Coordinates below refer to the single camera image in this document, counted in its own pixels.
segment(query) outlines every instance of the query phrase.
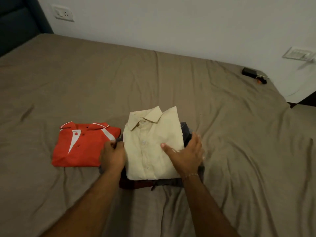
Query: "white wall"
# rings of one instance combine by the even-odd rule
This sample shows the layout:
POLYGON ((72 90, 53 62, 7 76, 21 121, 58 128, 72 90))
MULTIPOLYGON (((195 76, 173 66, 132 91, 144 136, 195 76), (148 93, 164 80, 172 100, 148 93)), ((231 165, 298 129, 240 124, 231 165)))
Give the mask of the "white wall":
POLYGON ((54 33, 260 69, 289 102, 316 91, 316 65, 282 59, 316 50, 316 0, 39 0, 54 33), (53 17, 69 7, 75 22, 53 17))

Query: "headboard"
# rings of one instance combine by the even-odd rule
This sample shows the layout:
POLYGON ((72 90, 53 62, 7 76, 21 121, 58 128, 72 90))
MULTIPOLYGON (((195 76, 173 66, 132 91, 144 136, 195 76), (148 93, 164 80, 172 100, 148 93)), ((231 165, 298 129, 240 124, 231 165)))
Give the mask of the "headboard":
POLYGON ((40 33, 53 33, 37 0, 0 0, 0 56, 40 33))

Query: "forearm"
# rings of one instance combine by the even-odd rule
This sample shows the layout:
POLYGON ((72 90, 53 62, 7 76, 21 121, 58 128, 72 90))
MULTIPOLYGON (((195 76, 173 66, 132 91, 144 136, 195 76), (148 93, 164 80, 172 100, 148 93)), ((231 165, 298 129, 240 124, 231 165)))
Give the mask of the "forearm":
POLYGON ((42 236, 100 236, 118 189, 120 171, 108 170, 42 236))
POLYGON ((197 237, 239 236, 198 176, 187 178, 184 189, 197 237))

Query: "thin bracelet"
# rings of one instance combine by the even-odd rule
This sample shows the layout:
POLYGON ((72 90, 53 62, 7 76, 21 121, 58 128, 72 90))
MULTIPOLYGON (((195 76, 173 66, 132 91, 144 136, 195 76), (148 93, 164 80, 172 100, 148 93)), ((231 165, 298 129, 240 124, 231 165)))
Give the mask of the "thin bracelet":
POLYGON ((188 174, 187 176, 185 176, 183 179, 182 179, 182 183, 184 183, 184 181, 186 180, 186 178, 190 177, 190 176, 193 176, 193 175, 196 175, 199 177, 199 175, 197 173, 191 173, 191 174, 188 174))

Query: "cream dress shirt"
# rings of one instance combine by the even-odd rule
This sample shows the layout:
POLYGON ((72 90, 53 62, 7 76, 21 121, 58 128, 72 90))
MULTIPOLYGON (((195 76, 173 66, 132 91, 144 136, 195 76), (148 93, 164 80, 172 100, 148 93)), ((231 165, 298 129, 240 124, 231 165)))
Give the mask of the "cream dress shirt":
POLYGON ((161 112, 159 106, 131 112, 123 135, 128 179, 180 177, 160 147, 161 143, 166 143, 176 151, 184 148, 176 106, 164 112, 161 112))

